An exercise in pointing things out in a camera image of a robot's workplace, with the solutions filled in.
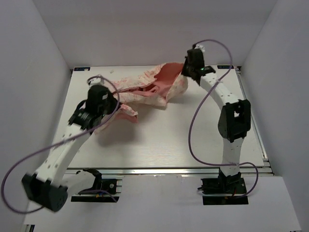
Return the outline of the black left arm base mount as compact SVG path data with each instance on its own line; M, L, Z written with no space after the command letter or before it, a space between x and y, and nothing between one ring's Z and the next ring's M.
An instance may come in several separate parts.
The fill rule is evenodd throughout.
M117 203L122 191L122 179L103 177L102 173L93 168L83 169L83 172L94 176L92 187L86 188L71 196L71 202L81 203Z

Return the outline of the pink cream printed hooded jacket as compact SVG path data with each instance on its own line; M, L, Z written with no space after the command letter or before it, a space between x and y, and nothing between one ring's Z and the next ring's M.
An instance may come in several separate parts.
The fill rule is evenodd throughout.
M137 76L130 76L104 85L114 97L120 97L120 108L104 125L94 131L98 134L113 121L138 122L138 108L142 105L167 106L169 100L184 94L188 88L187 77L181 74L182 63L163 63Z

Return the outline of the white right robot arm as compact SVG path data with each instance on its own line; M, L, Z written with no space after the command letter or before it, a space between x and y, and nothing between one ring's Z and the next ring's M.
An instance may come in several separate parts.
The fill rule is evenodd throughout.
M200 49L193 48L187 51L182 75L193 79L207 95L199 104L191 121L188 133L189 151L199 163L219 167L218 188L225 193L235 188L234 178L239 178L239 160L241 147L247 132L251 129L251 104L248 100L241 100L234 95L218 78L216 71L211 66L205 66L203 53ZM221 164L206 163L199 160L193 153L191 146L191 131L194 120L202 104L212 97L221 110L218 131L223 138L223 158Z

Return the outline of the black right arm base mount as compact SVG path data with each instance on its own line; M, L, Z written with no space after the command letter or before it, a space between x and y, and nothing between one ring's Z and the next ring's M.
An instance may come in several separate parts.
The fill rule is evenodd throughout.
M197 192L204 205L248 205L247 189L241 173L225 176L222 171L217 178L201 179Z

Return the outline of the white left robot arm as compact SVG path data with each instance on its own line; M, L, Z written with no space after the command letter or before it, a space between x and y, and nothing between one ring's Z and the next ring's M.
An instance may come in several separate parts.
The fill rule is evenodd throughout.
M96 169L85 168L68 178L64 174L103 117L111 115L118 108L117 99L107 87L90 87L87 99L78 104L69 119L64 134L65 142L55 146L34 174L23 176L22 185L29 200L57 212L68 197L101 190L102 174Z

